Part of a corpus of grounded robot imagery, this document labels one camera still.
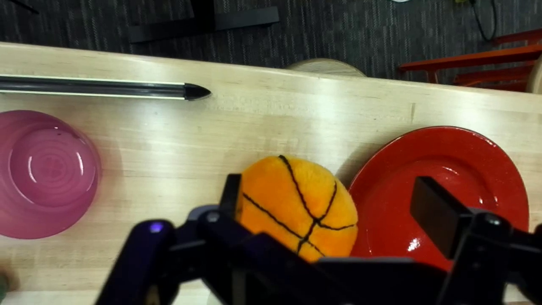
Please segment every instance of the plastic bowl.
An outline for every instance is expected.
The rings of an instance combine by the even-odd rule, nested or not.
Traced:
[[[93,144],[56,117],[0,113],[0,234],[39,239],[66,230],[98,186]]]

